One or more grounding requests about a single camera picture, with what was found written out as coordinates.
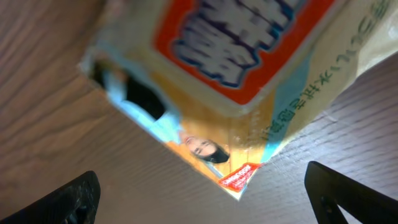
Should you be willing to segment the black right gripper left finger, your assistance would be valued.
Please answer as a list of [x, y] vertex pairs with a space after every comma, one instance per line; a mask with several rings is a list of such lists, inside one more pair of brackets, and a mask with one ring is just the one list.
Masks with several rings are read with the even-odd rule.
[[1, 220], [1, 224], [94, 224], [101, 195], [89, 170], [38, 201]]

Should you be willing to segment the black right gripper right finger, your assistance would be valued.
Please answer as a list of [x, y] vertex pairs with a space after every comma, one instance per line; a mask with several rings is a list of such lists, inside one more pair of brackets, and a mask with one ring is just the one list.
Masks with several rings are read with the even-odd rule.
[[346, 223], [343, 208], [361, 223], [397, 223], [397, 200], [310, 161], [305, 189], [318, 223]]

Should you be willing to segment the yellow chips bag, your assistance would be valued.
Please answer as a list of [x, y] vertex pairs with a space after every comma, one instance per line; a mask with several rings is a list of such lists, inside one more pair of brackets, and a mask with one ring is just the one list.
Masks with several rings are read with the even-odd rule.
[[230, 196], [397, 52], [391, 0], [107, 1], [82, 72]]

